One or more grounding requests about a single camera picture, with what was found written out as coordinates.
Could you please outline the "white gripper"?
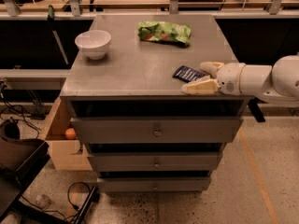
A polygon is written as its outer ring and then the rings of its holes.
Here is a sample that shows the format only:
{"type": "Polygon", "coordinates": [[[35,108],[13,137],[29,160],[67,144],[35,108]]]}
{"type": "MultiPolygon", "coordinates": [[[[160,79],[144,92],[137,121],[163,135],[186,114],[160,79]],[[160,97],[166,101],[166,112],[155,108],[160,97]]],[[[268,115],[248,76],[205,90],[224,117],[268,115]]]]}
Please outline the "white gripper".
{"type": "Polygon", "coordinates": [[[244,63],[202,62],[200,69],[213,78],[217,78],[220,85],[216,79],[210,78],[204,81],[189,82],[184,84],[181,89],[191,95],[214,94],[218,89],[224,94],[240,95],[240,78],[244,68],[244,63]]]}

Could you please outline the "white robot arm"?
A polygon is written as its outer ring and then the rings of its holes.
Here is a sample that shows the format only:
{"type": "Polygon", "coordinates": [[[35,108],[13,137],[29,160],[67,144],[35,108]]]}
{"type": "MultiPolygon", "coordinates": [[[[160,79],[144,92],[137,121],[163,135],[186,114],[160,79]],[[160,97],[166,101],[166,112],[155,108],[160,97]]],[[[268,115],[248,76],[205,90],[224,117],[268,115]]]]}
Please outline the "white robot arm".
{"type": "Polygon", "coordinates": [[[200,69],[208,73],[182,86],[191,95],[254,96],[272,105],[299,106],[299,56],[280,58],[271,65],[203,62],[200,69]]]}

